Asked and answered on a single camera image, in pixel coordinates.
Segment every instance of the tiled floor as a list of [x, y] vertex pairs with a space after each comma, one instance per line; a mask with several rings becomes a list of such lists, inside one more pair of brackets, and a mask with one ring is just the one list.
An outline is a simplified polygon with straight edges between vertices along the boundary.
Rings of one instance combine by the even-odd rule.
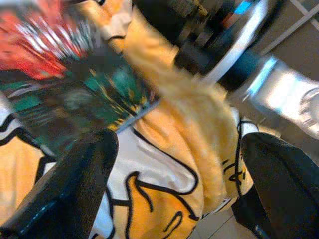
[[210, 214], [201, 220], [190, 239], [256, 239], [253, 233], [236, 222], [231, 209]]

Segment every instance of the floor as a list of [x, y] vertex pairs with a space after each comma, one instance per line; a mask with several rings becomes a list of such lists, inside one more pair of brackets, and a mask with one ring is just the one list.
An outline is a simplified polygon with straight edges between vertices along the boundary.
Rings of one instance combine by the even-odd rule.
[[209, 214], [198, 224], [189, 239], [256, 239], [254, 234], [236, 222], [231, 209]]

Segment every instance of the book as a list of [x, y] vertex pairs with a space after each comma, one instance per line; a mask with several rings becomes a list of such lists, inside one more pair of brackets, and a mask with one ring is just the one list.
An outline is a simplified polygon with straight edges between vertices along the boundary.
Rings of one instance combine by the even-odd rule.
[[75, 7], [52, 7], [0, 6], [0, 91], [61, 157], [93, 131], [125, 129], [159, 98]]

